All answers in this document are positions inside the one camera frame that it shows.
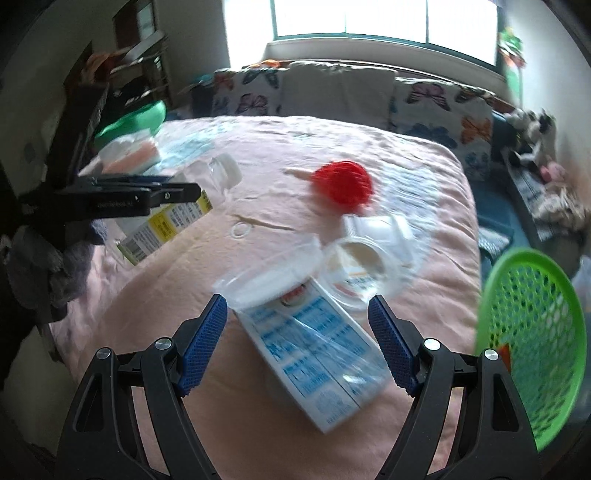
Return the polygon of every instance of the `black clamp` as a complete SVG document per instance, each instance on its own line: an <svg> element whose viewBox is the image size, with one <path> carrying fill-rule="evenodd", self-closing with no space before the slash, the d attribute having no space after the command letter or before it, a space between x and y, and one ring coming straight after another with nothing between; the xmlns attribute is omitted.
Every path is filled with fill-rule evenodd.
<svg viewBox="0 0 591 480"><path fill-rule="evenodd" d="M57 455L60 480L205 480L219 478L195 434L182 397L199 385L226 322L214 295L202 315L142 352L97 351L74 396ZM414 397L376 480L539 480L534 436L515 385L494 350L450 352L397 319L381 296L370 325L397 384ZM170 476L150 468L139 436L131 387L143 387ZM447 466L428 474L452 388L462 409Z"/></svg>

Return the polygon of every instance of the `green bowl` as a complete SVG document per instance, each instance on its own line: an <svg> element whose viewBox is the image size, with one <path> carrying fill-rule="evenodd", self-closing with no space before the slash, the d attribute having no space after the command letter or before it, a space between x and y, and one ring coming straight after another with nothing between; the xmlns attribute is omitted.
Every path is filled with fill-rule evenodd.
<svg viewBox="0 0 591 480"><path fill-rule="evenodd" d="M143 106L135 112L122 116L95 135L95 147L100 150L115 138L140 130L150 129L155 135L166 117L166 105L162 100Z"/></svg>

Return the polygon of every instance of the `pink blanket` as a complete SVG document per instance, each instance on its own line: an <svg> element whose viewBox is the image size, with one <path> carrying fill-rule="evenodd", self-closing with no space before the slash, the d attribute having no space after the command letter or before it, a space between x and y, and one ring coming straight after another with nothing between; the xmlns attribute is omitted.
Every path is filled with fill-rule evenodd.
<svg viewBox="0 0 591 480"><path fill-rule="evenodd" d="M196 161L228 152L241 165L243 182L231 202L164 245L133 274L119 271L97 249L87 295L53 327L75 378L81 379L101 346L124 353L172 335L183 320L200 314L213 283L228 269L279 252L300 232L318 233L324 243L335 240L339 214L293 171L344 158L363 164L376 180L376 210L399 205L415 211L416 218L410 212L409 220L417 234L417 268L406 288L387 298L392 310L412 320L424 336L440 339L453 351L472 353L480 290L476 215L462 167L449 150L371 127L309 117L171 122L157 140L166 144L219 124L227 128ZM420 193L421 188L428 192ZM240 221L253 228L234 239L230 230ZM371 331L363 314L357 319ZM135 399L152 467L164 470L141 389ZM460 401L457 392L432 469L447 460ZM392 381L370 405L322 434L285 397L230 314L201 386L184 404L226 480L360 480L378 473L411 399Z"/></svg>

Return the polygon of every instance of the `red spiky ball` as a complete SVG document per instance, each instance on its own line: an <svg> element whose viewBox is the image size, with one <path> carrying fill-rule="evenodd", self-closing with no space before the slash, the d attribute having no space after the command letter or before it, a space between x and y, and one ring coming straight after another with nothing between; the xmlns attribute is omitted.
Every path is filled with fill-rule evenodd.
<svg viewBox="0 0 591 480"><path fill-rule="evenodd" d="M311 179L324 195L349 212L367 204L374 193L367 171L350 160L324 165Z"/></svg>

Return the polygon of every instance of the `plush toy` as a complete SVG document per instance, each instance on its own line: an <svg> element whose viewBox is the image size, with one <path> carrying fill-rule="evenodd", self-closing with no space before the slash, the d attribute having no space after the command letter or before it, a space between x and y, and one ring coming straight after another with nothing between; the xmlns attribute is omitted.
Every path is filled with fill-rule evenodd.
<svg viewBox="0 0 591 480"><path fill-rule="evenodd" d="M518 132L525 132L529 125L536 120L534 112L526 112L519 108L516 108L511 113L506 113L505 119Z"/></svg>
<svg viewBox="0 0 591 480"><path fill-rule="evenodd" d="M542 165L540 167L540 177L542 177L544 183L550 183L551 181L565 182L566 170L555 161L551 161L546 166Z"/></svg>
<svg viewBox="0 0 591 480"><path fill-rule="evenodd" d="M529 125L527 135L535 144L532 153L509 153L509 162L514 167L525 166L538 169L556 161L556 120L542 110L540 118Z"/></svg>

